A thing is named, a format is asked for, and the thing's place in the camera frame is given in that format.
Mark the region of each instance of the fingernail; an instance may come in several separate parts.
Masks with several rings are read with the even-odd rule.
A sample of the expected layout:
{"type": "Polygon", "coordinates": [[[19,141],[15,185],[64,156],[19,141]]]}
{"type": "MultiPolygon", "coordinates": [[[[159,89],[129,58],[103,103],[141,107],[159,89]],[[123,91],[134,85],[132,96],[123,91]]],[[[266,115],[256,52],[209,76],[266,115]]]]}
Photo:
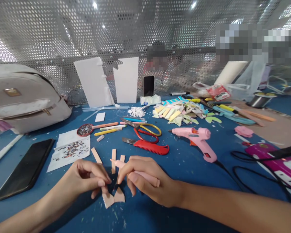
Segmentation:
{"type": "Polygon", "coordinates": [[[98,186],[99,187],[103,187],[103,186],[105,186],[106,185],[106,183],[103,181],[103,180],[99,180],[98,181],[98,186]]]}
{"type": "Polygon", "coordinates": [[[129,175],[128,175],[128,178],[134,183],[137,181],[138,179],[138,175],[134,172],[131,172],[129,175]]]}

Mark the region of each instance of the black marker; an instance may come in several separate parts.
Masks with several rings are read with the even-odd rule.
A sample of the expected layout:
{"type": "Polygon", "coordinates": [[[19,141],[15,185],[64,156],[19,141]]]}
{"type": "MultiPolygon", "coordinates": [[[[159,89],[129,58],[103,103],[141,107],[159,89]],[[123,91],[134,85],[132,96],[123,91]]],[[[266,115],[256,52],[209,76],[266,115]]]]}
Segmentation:
{"type": "Polygon", "coordinates": [[[183,95],[183,94],[190,94],[190,92],[178,92],[178,93],[170,93],[169,95],[183,95]]]}

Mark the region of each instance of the perforated metal panel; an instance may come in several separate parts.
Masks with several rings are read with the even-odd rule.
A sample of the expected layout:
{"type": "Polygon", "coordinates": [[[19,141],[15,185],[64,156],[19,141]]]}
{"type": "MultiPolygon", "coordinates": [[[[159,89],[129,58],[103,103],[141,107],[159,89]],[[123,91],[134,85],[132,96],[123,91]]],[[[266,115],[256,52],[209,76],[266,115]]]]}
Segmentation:
{"type": "Polygon", "coordinates": [[[87,102],[73,62],[96,56],[114,99],[118,58],[139,57],[138,96],[152,75],[155,93],[189,90],[196,81],[212,84],[227,62],[215,61],[216,24],[264,24],[278,2],[0,0],[0,63],[44,73],[70,105],[87,102]],[[158,43],[166,59],[148,62],[148,47],[158,43]]]}

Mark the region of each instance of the hand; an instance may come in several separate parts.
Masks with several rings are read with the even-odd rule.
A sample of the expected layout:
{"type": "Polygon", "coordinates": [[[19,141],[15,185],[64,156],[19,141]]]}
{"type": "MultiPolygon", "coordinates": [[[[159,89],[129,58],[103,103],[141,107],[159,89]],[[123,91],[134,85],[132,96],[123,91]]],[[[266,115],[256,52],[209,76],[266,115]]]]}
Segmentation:
{"type": "Polygon", "coordinates": [[[181,183],[171,179],[152,159],[141,156],[131,156],[118,175],[118,184],[127,176],[127,185],[136,195],[136,187],[153,201],[165,207],[179,206],[183,199],[181,183]],[[160,180],[159,187],[153,187],[145,178],[133,171],[145,172],[160,180]]]}
{"type": "Polygon", "coordinates": [[[56,215],[61,215],[82,193],[92,190],[94,199],[100,189],[108,193],[111,179],[100,163],[75,161],[58,183],[41,199],[56,215]]]}

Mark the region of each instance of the yellow scissors handle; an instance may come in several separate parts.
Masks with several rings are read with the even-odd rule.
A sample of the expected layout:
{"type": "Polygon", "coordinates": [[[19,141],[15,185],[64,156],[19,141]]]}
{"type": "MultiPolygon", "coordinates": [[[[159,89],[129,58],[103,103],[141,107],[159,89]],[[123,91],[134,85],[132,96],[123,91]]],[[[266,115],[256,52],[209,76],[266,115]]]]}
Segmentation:
{"type": "Polygon", "coordinates": [[[153,125],[153,124],[148,124],[148,123],[139,123],[139,126],[141,127],[141,128],[143,128],[143,129],[145,129],[146,131],[148,131],[150,134],[153,134],[153,135],[155,135],[155,136],[161,136],[162,135],[162,131],[160,130],[160,128],[159,127],[157,127],[157,126],[155,126],[155,125],[153,125]],[[145,127],[145,126],[151,126],[151,127],[153,127],[153,128],[155,128],[155,129],[157,129],[157,131],[158,131],[158,134],[157,133],[154,133],[152,130],[150,130],[150,129],[148,129],[147,127],[145,127]]]}

